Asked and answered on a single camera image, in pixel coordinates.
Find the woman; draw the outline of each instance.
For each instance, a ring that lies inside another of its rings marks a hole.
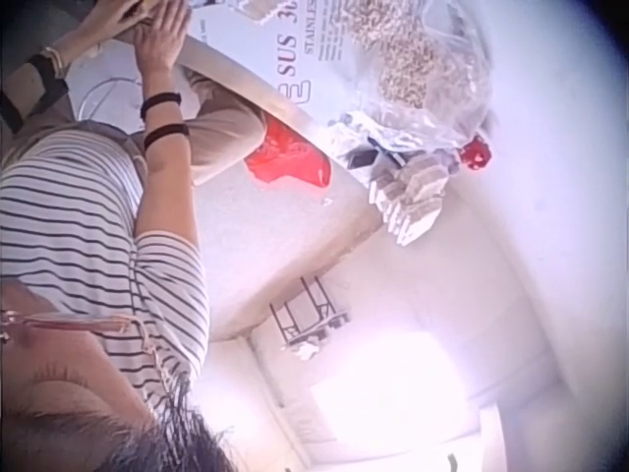
[[[67,97],[46,109],[74,59],[148,15],[128,19],[136,3],[100,0],[3,84],[2,470],[234,470],[186,402],[209,329],[192,183],[261,142],[257,112],[193,76],[201,114],[183,120],[185,0],[136,27],[141,147],[106,125],[61,125]]]

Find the floor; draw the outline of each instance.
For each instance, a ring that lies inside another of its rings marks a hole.
[[[2,55],[3,73],[75,24],[57,8],[38,4],[3,33],[3,49],[10,52]],[[118,41],[103,44],[96,57],[82,58],[70,71],[75,113],[128,132],[138,130],[138,80],[132,47]],[[199,105],[181,76],[178,87],[185,116],[194,116]],[[334,170],[323,191],[289,180],[263,184],[240,164],[197,190],[213,339],[261,323],[269,315],[269,300],[290,292],[299,276],[332,266],[378,227],[367,190]]]

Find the black and white striped shirt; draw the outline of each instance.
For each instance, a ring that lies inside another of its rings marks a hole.
[[[54,133],[0,175],[0,274],[59,310],[143,322],[166,372],[200,372],[209,308],[199,251],[178,236],[134,236],[143,187],[121,147]],[[164,390],[139,325],[98,334],[111,361],[159,408]]]

